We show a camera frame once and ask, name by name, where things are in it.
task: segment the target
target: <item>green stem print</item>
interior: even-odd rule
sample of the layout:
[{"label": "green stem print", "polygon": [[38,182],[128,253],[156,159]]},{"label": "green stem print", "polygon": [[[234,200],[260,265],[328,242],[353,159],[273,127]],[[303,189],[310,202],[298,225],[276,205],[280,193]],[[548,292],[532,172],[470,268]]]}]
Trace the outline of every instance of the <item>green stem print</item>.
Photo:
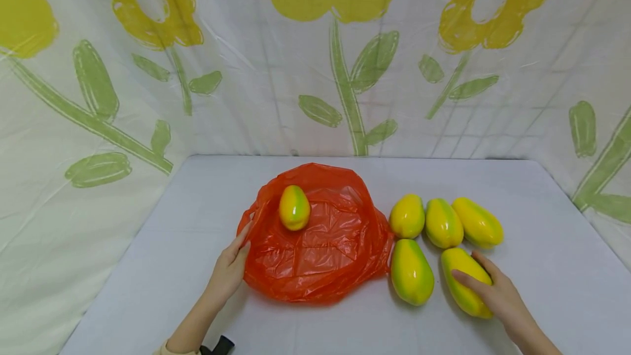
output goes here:
[{"label": "green stem print", "polygon": [[[589,110],[585,111],[588,112],[588,117],[591,117]],[[576,115],[576,106],[570,109],[570,121],[573,115]],[[631,106],[627,109],[618,126],[616,126],[611,139],[598,156],[598,159],[583,177],[581,183],[578,184],[578,188],[572,196],[574,205],[580,211],[593,207],[594,210],[601,214],[631,224],[631,197],[602,193],[605,186],[618,174],[630,157]]]},{"label": "green stem print", "polygon": [[[357,96],[372,88],[386,72],[399,44],[399,32],[380,33],[369,41],[348,72],[337,19],[329,30],[329,55],[337,94],[344,110],[344,118],[353,144],[355,156],[368,156],[368,147],[386,140],[397,130],[394,119],[387,119],[368,133],[364,128]],[[325,126],[336,128],[342,114],[333,106],[315,96],[300,95],[299,107],[307,117]]]},{"label": "green stem print", "polygon": [[[182,88],[182,101],[184,114],[189,117],[193,115],[193,104],[191,93],[198,95],[209,96],[214,93],[217,87],[219,86],[222,76],[221,72],[215,71],[208,74],[204,74],[201,77],[193,78],[192,80],[188,80],[186,71],[184,70],[184,66],[182,64],[182,59],[177,53],[177,49],[174,46],[167,48],[169,51],[169,55],[173,59],[173,63],[175,66],[175,74],[180,81],[180,86]],[[137,55],[132,53],[132,59],[134,60],[134,64],[147,73],[149,76],[155,78],[161,82],[169,81],[171,77],[171,72],[169,70],[163,68],[161,65],[155,63],[154,61],[147,59],[144,56]]]},{"label": "green stem print", "polygon": [[[53,86],[25,67],[21,61],[9,60],[12,61],[12,70],[16,76],[46,105],[92,134],[169,175],[173,164],[164,157],[164,150],[171,139],[169,124],[158,120],[151,138],[151,148],[112,125],[119,109],[119,99],[99,53],[89,41],[82,40],[75,47],[73,58],[87,110],[64,97]],[[86,188],[120,180],[130,172],[131,167],[126,155],[109,152],[79,160],[67,170],[66,177],[74,186]]]},{"label": "green stem print", "polygon": [[[475,78],[474,80],[466,81],[456,86],[457,82],[460,80],[462,71],[466,67],[467,63],[469,63],[471,54],[471,51],[466,51],[462,54],[456,69],[451,74],[451,77],[449,77],[447,85],[443,88],[443,92],[440,93],[430,111],[428,111],[427,115],[425,115],[425,119],[432,119],[447,99],[459,101],[473,98],[497,83],[499,76],[489,76],[484,78]],[[425,81],[431,82],[432,84],[440,82],[445,76],[440,64],[436,61],[436,59],[429,55],[423,55],[421,61],[418,62],[418,69],[421,71]]]}]

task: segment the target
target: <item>hand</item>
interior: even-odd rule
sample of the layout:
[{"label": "hand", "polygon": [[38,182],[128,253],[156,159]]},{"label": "hand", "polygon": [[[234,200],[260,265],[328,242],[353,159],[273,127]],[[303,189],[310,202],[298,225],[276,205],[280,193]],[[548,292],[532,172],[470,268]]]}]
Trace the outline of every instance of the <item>hand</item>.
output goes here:
[{"label": "hand", "polygon": [[454,279],[480,296],[523,354],[560,354],[535,322],[509,277],[480,252],[474,251],[472,256],[489,273],[493,285],[458,270],[452,271]]},{"label": "hand", "polygon": [[250,242],[247,242],[243,247],[242,245],[245,236],[250,231],[251,225],[252,222],[245,225],[228,248],[221,252],[215,263],[213,275],[206,286],[204,296],[212,297],[221,306],[236,292],[243,280],[245,260],[248,258],[248,252],[250,251]]},{"label": "hand", "polygon": [[248,258],[250,242],[247,242],[243,247],[241,246],[251,225],[252,222],[245,225],[228,248],[221,252],[206,290],[186,318],[175,329],[166,344],[167,351],[175,354],[198,353],[197,351],[199,351],[211,323],[243,280],[245,259]]}]

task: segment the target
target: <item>papaya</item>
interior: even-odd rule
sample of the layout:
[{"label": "papaya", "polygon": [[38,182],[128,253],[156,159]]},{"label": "papaya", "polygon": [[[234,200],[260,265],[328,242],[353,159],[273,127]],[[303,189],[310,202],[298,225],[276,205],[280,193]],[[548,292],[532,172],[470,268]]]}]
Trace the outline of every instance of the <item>papaya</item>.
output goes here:
[{"label": "papaya", "polygon": [[423,231],[425,211],[423,200],[415,194],[406,194],[390,211],[390,228],[399,238],[414,239]]},{"label": "papaya", "polygon": [[497,218],[466,197],[459,197],[452,207],[464,227],[464,237],[479,248],[493,248],[504,240],[504,230]]},{"label": "papaya", "polygon": [[311,205],[302,188],[290,185],[283,190],[278,204],[278,215],[283,226],[291,231],[299,231],[307,226]]},{"label": "papaya", "polygon": [[390,278],[396,294],[413,306],[423,305],[432,296],[432,268],[415,240],[400,239],[395,243]]},{"label": "papaya", "polygon": [[443,251],[443,254],[440,256],[440,264],[443,266],[443,275],[449,287],[449,292],[451,292],[451,296],[453,296],[460,309],[472,317],[485,319],[493,317],[493,313],[491,313],[491,310],[482,302],[480,296],[476,295],[475,292],[466,288],[466,286],[461,283],[458,283],[458,281],[454,279],[451,271],[456,269],[472,276],[478,281],[482,281],[482,283],[493,285],[489,273],[487,273],[472,256],[467,254],[465,250],[462,250],[462,248],[449,248]]},{"label": "papaya", "polygon": [[457,247],[464,236],[460,218],[445,199],[432,199],[428,202],[425,232],[430,241],[439,248]]}]

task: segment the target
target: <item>table surface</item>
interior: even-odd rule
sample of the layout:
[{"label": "table surface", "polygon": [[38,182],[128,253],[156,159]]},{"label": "table surface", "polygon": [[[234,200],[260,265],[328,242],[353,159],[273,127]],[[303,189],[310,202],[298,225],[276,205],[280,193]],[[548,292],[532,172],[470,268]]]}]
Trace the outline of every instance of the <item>table surface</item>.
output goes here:
[{"label": "table surface", "polygon": [[[72,334],[62,355],[150,354],[195,303],[216,257],[233,238],[258,189],[297,165],[353,169],[386,215],[399,197],[466,196],[502,222],[503,244],[487,252],[519,288],[564,354],[628,353],[631,273],[532,161],[194,156],[175,175],[144,227]],[[241,285],[204,342],[224,334],[240,354],[519,354],[496,319],[457,308],[440,250],[418,239],[437,281],[420,308],[386,277],[335,306],[266,300]],[[462,247],[470,249],[468,243]]]}]

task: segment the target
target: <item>green leaf print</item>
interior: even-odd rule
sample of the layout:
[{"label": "green leaf print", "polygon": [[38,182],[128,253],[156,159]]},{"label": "green leaf print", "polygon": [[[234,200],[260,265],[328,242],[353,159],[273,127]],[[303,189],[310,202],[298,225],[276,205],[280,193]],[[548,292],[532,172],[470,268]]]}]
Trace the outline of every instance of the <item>green leaf print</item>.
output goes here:
[{"label": "green leaf print", "polygon": [[311,95],[300,95],[298,106],[307,117],[331,128],[342,122],[342,114],[323,99]]},{"label": "green leaf print", "polygon": [[421,70],[421,74],[425,80],[427,82],[431,82],[432,84],[442,81],[445,77],[443,68],[440,67],[440,64],[436,61],[436,59],[429,55],[423,55],[421,61],[418,62],[418,69]]},{"label": "green leaf print", "polygon": [[591,197],[589,205],[601,214],[631,224],[631,197],[601,193]]},{"label": "green leaf print", "polygon": [[215,92],[217,86],[221,82],[221,72],[215,71],[212,73],[204,74],[201,77],[194,78],[188,83],[188,88],[192,93],[209,95]]},{"label": "green leaf print", "polygon": [[449,92],[449,99],[465,100],[478,96],[485,90],[491,88],[500,79],[499,76],[490,76],[485,78],[476,78],[475,80],[466,81],[453,88]]},{"label": "green leaf print", "polygon": [[366,44],[350,74],[351,86],[356,94],[364,93],[377,84],[393,61],[398,45],[398,31],[379,33]]},{"label": "green leaf print", "polygon": [[169,81],[169,78],[171,77],[171,72],[169,72],[169,70],[163,68],[161,65],[150,59],[146,59],[144,56],[132,53],[131,57],[134,60],[134,64],[136,64],[139,69],[147,73],[149,76],[158,81]]},{"label": "green leaf print", "polygon": [[[92,70],[97,73],[98,77],[95,77],[95,79],[109,81],[107,69],[98,65],[100,62],[99,54],[89,42],[82,41],[78,47],[79,49],[74,51],[73,56],[76,59],[76,63],[79,64],[77,66],[80,69],[79,73],[82,74],[79,78],[81,79],[80,83],[83,82],[82,90],[84,91],[84,96],[86,96],[86,102],[88,102],[88,110],[63,96],[40,76],[31,72],[20,60],[9,57],[9,63],[12,65],[13,73],[17,78],[36,97],[59,115],[169,175],[173,169],[173,163],[163,156],[157,155],[152,149],[111,124],[110,119],[115,117],[118,109],[118,99],[116,98],[116,104],[113,104],[112,98],[112,95],[116,96],[116,94],[113,90],[104,88],[102,84],[93,84],[92,76],[83,75],[83,73],[91,74],[90,70],[86,72],[84,69],[96,67],[97,70]],[[124,171],[117,171],[116,176],[122,175],[121,173]]]},{"label": "green leaf print", "polygon": [[99,53],[90,41],[81,40],[72,51],[72,59],[88,109],[101,121],[111,123],[118,113],[119,99]]},{"label": "green leaf print", "polygon": [[164,156],[164,151],[171,143],[171,126],[166,121],[158,119],[156,128],[151,136],[151,149],[158,156]]},{"label": "green leaf print", "polygon": [[447,82],[447,85],[445,85],[445,88],[443,88],[443,92],[440,93],[440,95],[436,99],[436,102],[434,102],[434,104],[432,105],[432,108],[430,109],[430,111],[428,111],[427,115],[425,115],[425,119],[432,119],[433,116],[436,115],[436,113],[444,105],[445,101],[447,101],[447,98],[452,93],[458,80],[460,79],[460,76],[462,75],[462,71],[464,70],[466,65],[469,63],[469,59],[471,56],[472,56],[471,51],[465,51],[462,54],[462,56],[460,57],[460,61],[458,61],[458,65],[456,66],[456,69],[451,74],[451,77],[449,77],[449,81]]},{"label": "green leaf print", "polygon": [[594,107],[584,100],[570,108],[570,130],[574,153],[577,157],[595,154],[595,113]]},{"label": "green leaf print", "polygon": [[[603,148],[598,159],[595,160],[581,183],[578,184],[578,188],[572,196],[574,205],[580,211],[588,209],[591,201],[600,196],[605,186],[618,174],[630,157],[631,106],[627,109],[618,126],[616,126],[611,139]],[[627,209],[631,210],[631,205],[627,205]]]},{"label": "green leaf print", "polygon": [[67,169],[65,176],[75,188],[92,188],[121,180],[129,173],[131,166],[125,154],[106,152],[77,161]]},{"label": "green leaf print", "polygon": [[399,127],[394,119],[386,119],[366,134],[366,144],[375,146],[383,140],[389,138]]}]

